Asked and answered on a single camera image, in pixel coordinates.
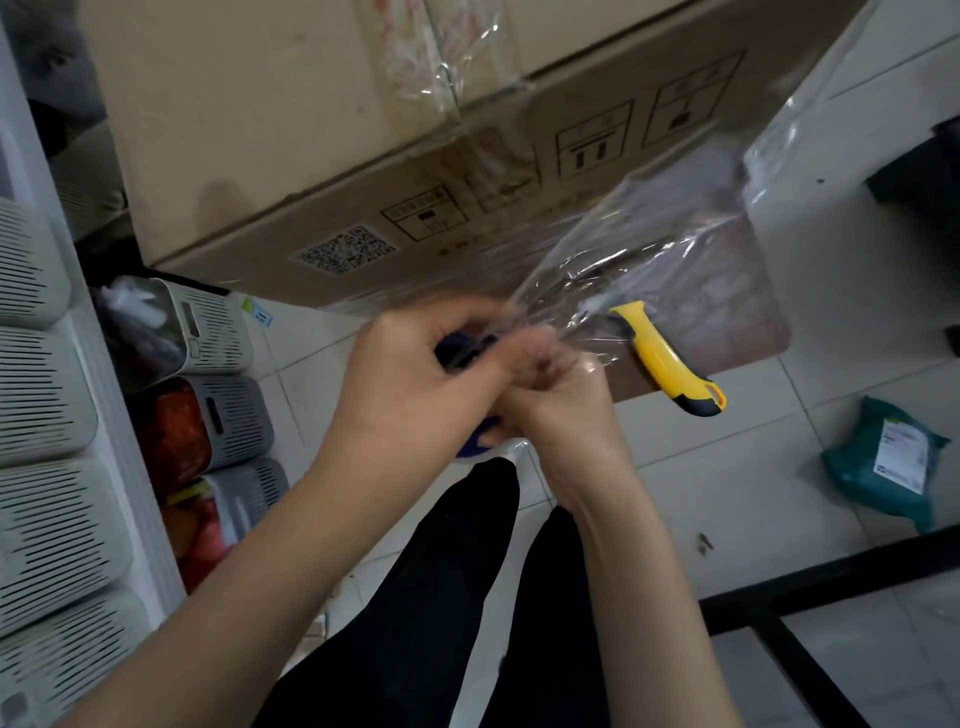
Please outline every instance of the white storage basket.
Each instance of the white storage basket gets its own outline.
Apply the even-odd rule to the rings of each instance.
[[[70,342],[50,331],[0,327],[0,468],[76,452],[96,431]]]
[[[186,358],[177,374],[239,374],[250,368],[253,346],[235,299],[155,280],[170,294],[186,343]]]
[[[290,490],[287,473],[270,457],[207,473],[220,514],[220,527],[228,546],[239,543],[263,520],[280,498]]]
[[[49,728],[150,633],[136,596],[94,596],[0,642],[0,722]]]
[[[0,637],[127,570],[130,541],[108,478],[95,460],[0,471]]]
[[[208,472],[251,460],[273,446],[274,427],[255,381],[248,376],[183,379],[197,397],[210,440]]]
[[[47,328],[70,305],[70,279],[38,212],[0,197],[0,326]]]

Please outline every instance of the leg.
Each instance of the leg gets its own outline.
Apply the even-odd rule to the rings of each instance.
[[[518,501],[512,463],[474,467],[420,522],[370,604],[277,682],[254,725],[446,728]]]
[[[584,550],[560,507],[523,565],[510,644],[481,721],[481,728],[531,725],[610,725]]]

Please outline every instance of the green plastic mailer bag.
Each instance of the green plastic mailer bag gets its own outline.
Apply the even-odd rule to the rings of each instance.
[[[833,484],[847,498],[908,518],[927,533],[933,530],[930,481],[940,451],[949,443],[890,402],[865,397],[850,439],[822,457]]]

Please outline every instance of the stacked baskets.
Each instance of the stacked baskets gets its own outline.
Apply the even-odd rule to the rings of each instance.
[[[252,345],[236,301],[178,283],[124,277],[162,317],[145,342],[163,350],[160,381],[129,400],[133,428],[192,592],[288,490],[264,457],[274,431],[260,388],[243,372]],[[126,323],[144,344],[144,328]]]
[[[109,475],[84,450],[97,412],[56,330],[71,288],[33,210],[0,199],[0,716],[45,728],[149,633],[110,587],[131,545]]]

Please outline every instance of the black metal frame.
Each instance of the black metal frame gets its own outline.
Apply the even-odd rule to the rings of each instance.
[[[711,636],[753,629],[824,728],[869,728],[781,618],[955,569],[960,525],[701,599],[700,609]]]

